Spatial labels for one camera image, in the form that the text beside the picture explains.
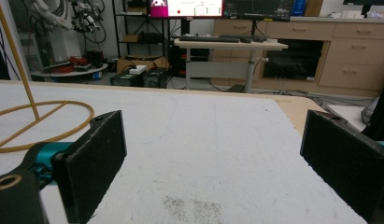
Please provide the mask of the black metal shelf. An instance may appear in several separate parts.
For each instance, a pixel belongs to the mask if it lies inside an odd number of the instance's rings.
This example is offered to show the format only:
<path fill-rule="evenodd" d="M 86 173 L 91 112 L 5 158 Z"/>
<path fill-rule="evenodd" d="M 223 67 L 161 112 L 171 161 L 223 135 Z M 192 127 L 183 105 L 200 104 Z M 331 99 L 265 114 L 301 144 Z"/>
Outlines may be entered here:
<path fill-rule="evenodd" d="M 119 57 L 165 56 L 169 21 L 152 18 L 151 0 L 111 0 Z"/>

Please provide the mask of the black keyboard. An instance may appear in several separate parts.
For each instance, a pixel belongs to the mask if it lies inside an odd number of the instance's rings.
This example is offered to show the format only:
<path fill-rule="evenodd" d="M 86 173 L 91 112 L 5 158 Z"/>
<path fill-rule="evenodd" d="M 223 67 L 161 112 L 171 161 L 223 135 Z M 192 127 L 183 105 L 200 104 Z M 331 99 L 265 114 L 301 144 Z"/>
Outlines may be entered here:
<path fill-rule="evenodd" d="M 193 42 L 239 43 L 239 40 L 237 38 L 218 36 L 181 36 L 179 40 Z"/>

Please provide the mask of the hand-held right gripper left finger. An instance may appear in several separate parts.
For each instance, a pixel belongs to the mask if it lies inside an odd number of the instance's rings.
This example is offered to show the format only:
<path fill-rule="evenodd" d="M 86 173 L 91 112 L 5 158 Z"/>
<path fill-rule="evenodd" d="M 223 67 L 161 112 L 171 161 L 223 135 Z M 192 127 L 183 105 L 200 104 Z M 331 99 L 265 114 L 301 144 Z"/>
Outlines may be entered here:
<path fill-rule="evenodd" d="M 105 113 L 66 150 L 51 158 L 67 221 L 86 224 L 127 155 L 122 112 Z"/>

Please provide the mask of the cardboard box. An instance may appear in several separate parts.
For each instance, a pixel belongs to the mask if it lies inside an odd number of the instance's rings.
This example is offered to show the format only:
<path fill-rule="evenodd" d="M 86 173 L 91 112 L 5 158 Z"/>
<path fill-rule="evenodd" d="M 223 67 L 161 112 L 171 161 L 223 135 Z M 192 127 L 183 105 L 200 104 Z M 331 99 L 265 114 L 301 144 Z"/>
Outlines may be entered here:
<path fill-rule="evenodd" d="M 170 67 L 169 61 L 164 56 L 138 56 L 128 55 L 117 60 L 117 72 L 124 71 L 127 67 L 146 65 L 147 69 L 162 68 L 167 70 Z"/>

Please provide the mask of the bright computer monitor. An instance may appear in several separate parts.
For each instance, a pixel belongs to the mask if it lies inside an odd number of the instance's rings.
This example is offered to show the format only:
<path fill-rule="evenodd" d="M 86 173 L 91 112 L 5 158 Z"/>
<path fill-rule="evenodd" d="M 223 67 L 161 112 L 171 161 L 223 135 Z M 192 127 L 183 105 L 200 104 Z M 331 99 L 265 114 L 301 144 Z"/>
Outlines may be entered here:
<path fill-rule="evenodd" d="M 223 14 L 224 0 L 149 0 L 152 18 L 218 18 Z"/>

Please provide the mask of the black equipment case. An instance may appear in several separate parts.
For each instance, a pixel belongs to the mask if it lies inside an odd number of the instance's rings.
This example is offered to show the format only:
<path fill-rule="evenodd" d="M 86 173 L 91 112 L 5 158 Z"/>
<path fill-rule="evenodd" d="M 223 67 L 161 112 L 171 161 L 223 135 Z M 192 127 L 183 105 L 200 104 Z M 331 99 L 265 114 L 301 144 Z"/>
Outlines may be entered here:
<path fill-rule="evenodd" d="M 165 89 L 166 83 L 167 71 L 162 68 L 150 69 L 139 75 L 131 74 L 130 69 L 127 68 L 110 79 L 111 86 L 122 87 Z"/>

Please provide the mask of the white standing desk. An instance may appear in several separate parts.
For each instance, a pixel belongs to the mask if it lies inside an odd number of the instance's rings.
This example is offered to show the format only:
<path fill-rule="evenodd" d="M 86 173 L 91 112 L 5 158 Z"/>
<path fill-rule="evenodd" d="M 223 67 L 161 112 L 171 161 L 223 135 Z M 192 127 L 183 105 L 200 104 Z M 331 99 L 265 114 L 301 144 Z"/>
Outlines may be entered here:
<path fill-rule="evenodd" d="M 176 39 L 174 45 L 186 50 L 186 75 L 185 89 L 191 88 L 192 77 L 214 77 L 214 78 L 244 78 L 244 92 L 250 92 L 254 69 L 258 59 L 259 51 L 283 50 L 288 46 L 273 42 L 250 42 L 250 43 L 226 43 L 226 42 L 198 42 L 184 41 L 184 36 Z M 246 63 L 234 64 L 224 62 L 192 62 L 192 49 L 220 49 L 220 50 L 248 50 L 249 60 Z"/>

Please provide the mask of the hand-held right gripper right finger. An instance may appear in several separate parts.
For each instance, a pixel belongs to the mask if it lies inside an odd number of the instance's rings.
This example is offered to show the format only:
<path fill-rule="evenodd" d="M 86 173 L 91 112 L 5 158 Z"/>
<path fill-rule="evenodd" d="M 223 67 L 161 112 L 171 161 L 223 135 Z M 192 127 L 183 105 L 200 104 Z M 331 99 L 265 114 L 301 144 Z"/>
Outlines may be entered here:
<path fill-rule="evenodd" d="M 309 110 L 300 154 L 368 224 L 384 224 L 384 146 L 345 119 Z"/>

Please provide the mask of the dark computer monitor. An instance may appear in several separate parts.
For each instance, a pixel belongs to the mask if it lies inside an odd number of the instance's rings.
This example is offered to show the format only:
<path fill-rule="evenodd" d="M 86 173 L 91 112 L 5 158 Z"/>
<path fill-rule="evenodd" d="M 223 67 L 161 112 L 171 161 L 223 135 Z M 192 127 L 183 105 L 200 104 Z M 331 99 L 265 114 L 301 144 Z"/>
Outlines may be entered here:
<path fill-rule="evenodd" d="M 288 21 L 294 0 L 224 0 L 224 16 L 256 21 Z"/>

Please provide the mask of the beige drawer cabinet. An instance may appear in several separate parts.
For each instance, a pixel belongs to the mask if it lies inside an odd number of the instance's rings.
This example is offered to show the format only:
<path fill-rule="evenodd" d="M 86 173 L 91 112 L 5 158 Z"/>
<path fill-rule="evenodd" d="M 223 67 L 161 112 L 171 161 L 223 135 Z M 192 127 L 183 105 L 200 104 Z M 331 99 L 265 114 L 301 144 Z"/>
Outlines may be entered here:
<path fill-rule="evenodd" d="M 384 87 L 384 23 L 325 21 L 261 21 L 258 30 L 276 40 L 320 41 L 322 47 L 312 81 L 271 78 L 259 64 L 251 87 L 351 96 L 376 96 Z"/>

